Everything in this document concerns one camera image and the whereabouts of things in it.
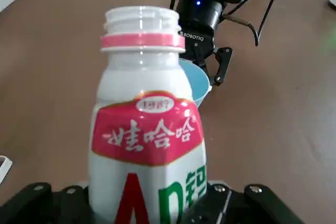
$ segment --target blue bowl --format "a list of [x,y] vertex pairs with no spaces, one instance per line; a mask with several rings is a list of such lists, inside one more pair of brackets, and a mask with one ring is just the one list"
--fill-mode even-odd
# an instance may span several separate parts
[[210,81],[206,73],[197,65],[186,60],[179,60],[180,66],[187,75],[193,99],[197,107],[201,105],[205,96],[211,91]]

